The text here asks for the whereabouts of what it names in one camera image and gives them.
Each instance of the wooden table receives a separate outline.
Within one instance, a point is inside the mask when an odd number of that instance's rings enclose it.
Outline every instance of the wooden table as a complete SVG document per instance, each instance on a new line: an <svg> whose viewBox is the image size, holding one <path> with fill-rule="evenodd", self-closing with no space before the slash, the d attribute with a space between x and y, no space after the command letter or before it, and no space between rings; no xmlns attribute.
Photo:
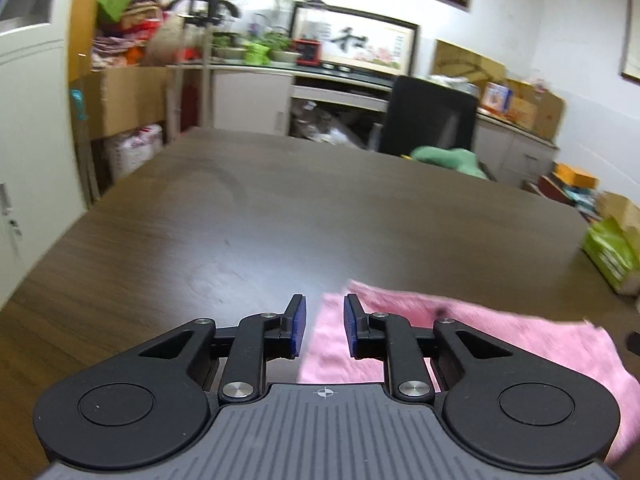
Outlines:
<svg viewBox="0 0 640 480"><path fill-rule="evenodd" d="M349 278L587 318L638 376L622 345L640 317L579 249L585 229L567 206L418 162L193 130L78 221L0 314L0 476L46 465L31 409L62 377L196 317L280 312L297 292L311 328L321 293ZM273 362L270 379L296 369ZM639 451L616 467L623 479Z"/></svg>

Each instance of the white desk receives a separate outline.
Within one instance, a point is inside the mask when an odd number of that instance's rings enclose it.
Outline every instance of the white desk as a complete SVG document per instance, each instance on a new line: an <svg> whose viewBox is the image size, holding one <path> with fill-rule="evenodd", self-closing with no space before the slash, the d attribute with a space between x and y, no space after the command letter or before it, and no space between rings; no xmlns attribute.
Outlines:
<svg viewBox="0 0 640 480"><path fill-rule="evenodd" d="M179 134L172 114L175 67L169 67L167 83L167 128L169 137ZM187 65L188 72L202 66ZM309 81L341 83L341 90L318 88ZM313 73L296 68L212 65L212 116L210 126L220 130L287 135L292 99L341 104L348 107L386 112L390 84L377 84L339 73ZM498 182L521 186L523 180L536 181L552 169L557 147L533 134L478 113L474 151Z"/></svg>

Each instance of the chair backrest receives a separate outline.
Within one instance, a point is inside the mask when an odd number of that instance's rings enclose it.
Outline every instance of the chair backrest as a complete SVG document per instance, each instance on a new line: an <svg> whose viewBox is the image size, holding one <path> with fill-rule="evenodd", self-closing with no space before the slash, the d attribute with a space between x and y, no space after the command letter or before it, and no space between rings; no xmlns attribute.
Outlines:
<svg viewBox="0 0 640 480"><path fill-rule="evenodd" d="M471 150L478 99L413 77L399 76L382 128L379 151L409 155L419 146Z"/></svg>

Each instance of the pink cloth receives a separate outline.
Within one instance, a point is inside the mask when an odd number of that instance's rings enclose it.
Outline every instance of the pink cloth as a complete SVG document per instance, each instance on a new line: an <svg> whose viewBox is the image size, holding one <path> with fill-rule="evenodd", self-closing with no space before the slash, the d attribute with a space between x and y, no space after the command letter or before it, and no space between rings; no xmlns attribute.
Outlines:
<svg viewBox="0 0 640 480"><path fill-rule="evenodd" d="M623 367L613 341L603 328L587 321L556 323L539 317L517 316L450 298L392 292L353 281L348 283L345 294L350 292L358 295L368 313L399 314L412 325L427 328L433 327L437 318L452 317L598 381L616 398L621 415L607 463L619 459L640 436L640 384ZM324 295L310 343L302 357L298 382L383 381L382 362L356 361L349 356L342 321L343 298L344 294Z"/></svg>

